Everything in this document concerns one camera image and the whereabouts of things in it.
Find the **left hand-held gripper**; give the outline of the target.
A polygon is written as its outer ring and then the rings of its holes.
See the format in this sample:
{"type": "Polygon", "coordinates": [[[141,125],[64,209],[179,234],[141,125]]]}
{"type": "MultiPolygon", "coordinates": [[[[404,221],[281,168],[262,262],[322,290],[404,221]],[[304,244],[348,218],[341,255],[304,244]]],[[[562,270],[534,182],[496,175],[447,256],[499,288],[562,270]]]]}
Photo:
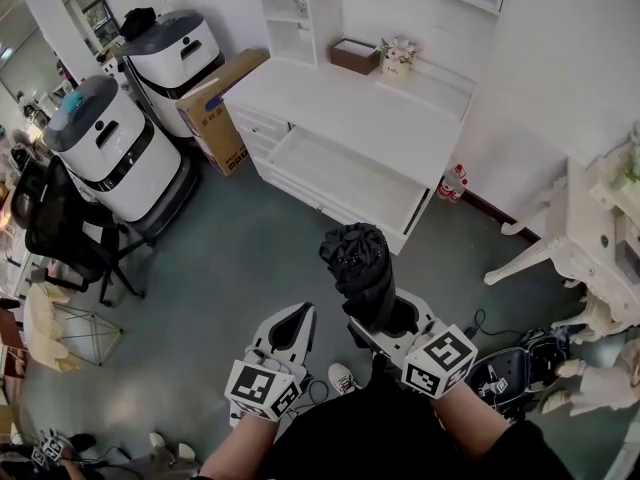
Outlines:
{"type": "Polygon", "coordinates": [[[310,302],[294,304],[264,320],[254,336],[254,345],[243,360],[235,360],[226,388],[230,422],[245,415],[278,422],[304,392],[306,367],[312,350],[316,310],[310,302]],[[289,352],[289,361],[263,351],[289,352]]]}

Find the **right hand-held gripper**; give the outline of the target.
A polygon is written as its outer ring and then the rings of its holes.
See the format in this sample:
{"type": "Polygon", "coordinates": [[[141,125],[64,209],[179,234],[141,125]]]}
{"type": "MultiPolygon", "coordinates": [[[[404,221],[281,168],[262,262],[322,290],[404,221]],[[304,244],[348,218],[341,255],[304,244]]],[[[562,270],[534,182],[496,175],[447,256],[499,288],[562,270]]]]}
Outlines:
{"type": "Polygon", "coordinates": [[[398,330],[370,330],[352,317],[347,329],[357,342],[382,356],[395,380],[439,399],[465,380],[478,349],[457,326],[434,319],[429,305],[407,290],[397,290],[397,309],[398,330]]]}

